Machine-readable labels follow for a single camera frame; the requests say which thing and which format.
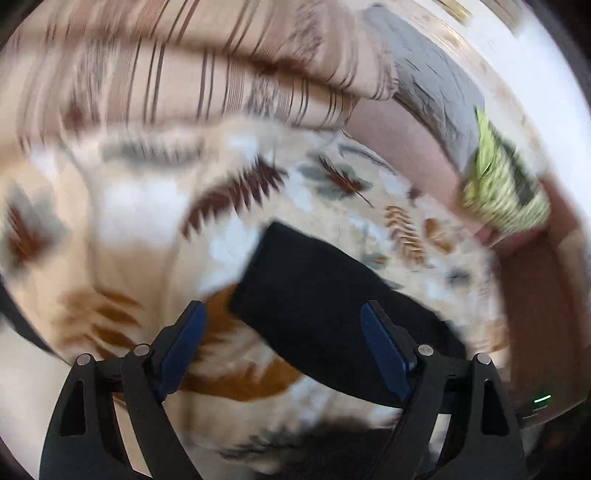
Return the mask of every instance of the gray pillow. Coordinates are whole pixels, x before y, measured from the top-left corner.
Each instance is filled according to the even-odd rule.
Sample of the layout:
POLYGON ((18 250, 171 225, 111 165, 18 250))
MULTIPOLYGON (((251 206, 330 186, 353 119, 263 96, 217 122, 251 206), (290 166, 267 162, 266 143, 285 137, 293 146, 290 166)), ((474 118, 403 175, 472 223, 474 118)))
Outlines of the gray pillow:
POLYGON ((364 17, 394 58, 400 81, 395 97, 432 130, 464 172, 478 149, 476 108, 484 109, 482 93, 442 49, 387 8, 374 5, 364 17))

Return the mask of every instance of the leaf-patterned bedsheet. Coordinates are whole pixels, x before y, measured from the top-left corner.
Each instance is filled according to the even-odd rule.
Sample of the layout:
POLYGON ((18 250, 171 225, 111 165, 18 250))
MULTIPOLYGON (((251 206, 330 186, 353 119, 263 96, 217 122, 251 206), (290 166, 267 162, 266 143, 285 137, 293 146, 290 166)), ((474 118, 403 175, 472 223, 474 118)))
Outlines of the leaf-patterned bedsheet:
POLYGON ((233 285, 273 219, 435 310, 470 354, 489 352, 507 377, 494 256, 341 132, 238 117, 98 132, 40 151, 5 169, 0 184, 0 267, 12 297, 70 362, 123 355, 190 300, 206 301, 206 336, 179 392, 193 414, 177 427, 228 459, 270 471, 320 424, 390 427, 400 414, 305 377, 230 314, 233 285))

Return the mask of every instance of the silver rivet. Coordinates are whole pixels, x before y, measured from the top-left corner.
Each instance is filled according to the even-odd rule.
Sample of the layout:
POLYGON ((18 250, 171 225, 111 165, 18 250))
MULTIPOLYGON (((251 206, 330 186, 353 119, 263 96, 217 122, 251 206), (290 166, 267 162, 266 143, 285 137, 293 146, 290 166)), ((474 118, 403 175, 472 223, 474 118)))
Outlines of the silver rivet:
POLYGON ((488 365, 492 362, 490 355, 488 355, 487 353, 479 353, 476 356, 476 359, 483 365, 488 365))
POLYGON ((134 353, 136 354, 136 356, 148 355, 149 352, 150 346, 147 343, 140 343, 139 345, 136 345, 134 348, 134 353))
POLYGON ((87 365, 92 360, 92 357, 89 353, 83 353, 76 359, 76 363, 80 366, 87 365))
POLYGON ((431 345, 424 343, 418 346, 418 353, 420 353, 422 356, 431 356, 433 353, 435 353, 435 350, 433 350, 431 345))

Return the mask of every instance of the green light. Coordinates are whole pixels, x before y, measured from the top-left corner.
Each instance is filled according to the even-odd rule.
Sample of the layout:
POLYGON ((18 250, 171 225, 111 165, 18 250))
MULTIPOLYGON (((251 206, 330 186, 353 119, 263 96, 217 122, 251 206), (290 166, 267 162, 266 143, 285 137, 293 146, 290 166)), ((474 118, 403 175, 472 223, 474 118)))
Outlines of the green light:
POLYGON ((541 401, 548 400, 549 398, 552 398, 552 395, 546 395, 545 397, 538 398, 537 400, 534 400, 534 403, 540 403, 541 401))

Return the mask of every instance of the yellow-green cloth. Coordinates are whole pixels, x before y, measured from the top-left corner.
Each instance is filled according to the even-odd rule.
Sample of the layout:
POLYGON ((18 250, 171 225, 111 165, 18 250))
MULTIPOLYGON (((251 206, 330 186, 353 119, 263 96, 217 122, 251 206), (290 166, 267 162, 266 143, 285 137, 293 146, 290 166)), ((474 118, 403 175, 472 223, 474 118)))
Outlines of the yellow-green cloth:
POLYGON ((477 110, 480 142, 463 204, 501 233, 529 230, 543 224, 550 201, 540 182, 528 174, 515 147, 477 110))

